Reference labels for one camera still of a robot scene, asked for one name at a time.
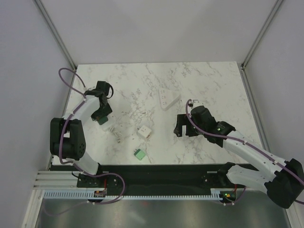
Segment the long white power strip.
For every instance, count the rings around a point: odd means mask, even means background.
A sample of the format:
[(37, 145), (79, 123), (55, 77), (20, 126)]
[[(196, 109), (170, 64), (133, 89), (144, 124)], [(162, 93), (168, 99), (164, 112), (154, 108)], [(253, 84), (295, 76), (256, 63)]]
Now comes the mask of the long white power strip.
[(107, 116), (108, 121), (101, 125), (104, 132), (111, 131), (115, 124), (115, 118), (112, 115)]

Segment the small white power socket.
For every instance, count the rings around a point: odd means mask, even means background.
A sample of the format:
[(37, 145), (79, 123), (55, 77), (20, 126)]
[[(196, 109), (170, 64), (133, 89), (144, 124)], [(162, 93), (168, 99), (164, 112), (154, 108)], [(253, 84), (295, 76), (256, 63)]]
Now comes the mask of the small white power socket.
[(180, 93), (166, 88), (159, 89), (160, 107), (163, 111), (171, 108), (180, 98)]

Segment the white cube plug orange logo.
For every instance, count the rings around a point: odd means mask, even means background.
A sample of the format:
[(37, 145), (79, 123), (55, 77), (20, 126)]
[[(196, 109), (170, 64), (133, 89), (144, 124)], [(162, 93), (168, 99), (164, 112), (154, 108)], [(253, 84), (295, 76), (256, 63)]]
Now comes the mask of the white cube plug orange logo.
[(152, 134), (152, 130), (149, 127), (143, 125), (138, 129), (137, 134), (140, 138), (148, 140)]

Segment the green plug adapter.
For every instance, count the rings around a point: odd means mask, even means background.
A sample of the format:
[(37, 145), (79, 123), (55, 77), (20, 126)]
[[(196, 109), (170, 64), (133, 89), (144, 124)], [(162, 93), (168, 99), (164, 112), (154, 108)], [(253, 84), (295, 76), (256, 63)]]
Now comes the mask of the green plug adapter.
[(135, 158), (137, 158), (140, 161), (146, 156), (146, 153), (141, 149), (135, 149), (133, 154)]

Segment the dark green cube plug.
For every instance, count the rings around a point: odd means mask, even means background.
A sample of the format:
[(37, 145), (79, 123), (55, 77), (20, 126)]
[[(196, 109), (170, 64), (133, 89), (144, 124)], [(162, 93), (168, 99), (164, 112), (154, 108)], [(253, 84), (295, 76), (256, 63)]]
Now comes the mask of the dark green cube plug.
[(97, 122), (99, 123), (99, 125), (103, 125), (103, 124), (105, 124), (108, 121), (109, 121), (109, 119), (108, 119), (107, 116), (99, 117), (98, 120), (97, 120)]

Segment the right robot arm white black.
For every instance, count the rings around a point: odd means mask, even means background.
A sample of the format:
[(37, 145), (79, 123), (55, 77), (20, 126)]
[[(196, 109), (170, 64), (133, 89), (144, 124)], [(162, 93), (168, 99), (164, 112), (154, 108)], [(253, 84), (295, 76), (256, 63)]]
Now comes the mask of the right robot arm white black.
[(218, 183), (223, 187), (243, 185), (265, 193), (276, 205), (288, 209), (304, 190), (304, 170), (296, 159), (289, 161), (254, 145), (236, 128), (225, 121), (216, 121), (210, 111), (194, 102), (186, 105), (186, 113), (177, 115), (174, 134), (182, 137), (202, 135), (208, 142), (232, 152), (255, 170), (227, 162), (218, 171)]

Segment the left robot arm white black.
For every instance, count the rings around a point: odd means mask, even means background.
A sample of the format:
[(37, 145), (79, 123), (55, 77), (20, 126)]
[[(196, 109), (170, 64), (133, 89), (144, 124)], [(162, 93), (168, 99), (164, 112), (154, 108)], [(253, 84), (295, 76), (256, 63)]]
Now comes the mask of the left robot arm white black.
[(61, 164), (72, 164), (88, 175), (88, 182), (99, 187), (104, 182), (101, 164), (86, 151), (84, 124), (90, 119), (100, 126), (109, 123), (113, 112), (108, 99), (114, 89), (106, 81), (98, 81), (96, 87), (84, 92), (84, 97), (70, 113), (50, 122), (50, 153), (59, 158)]

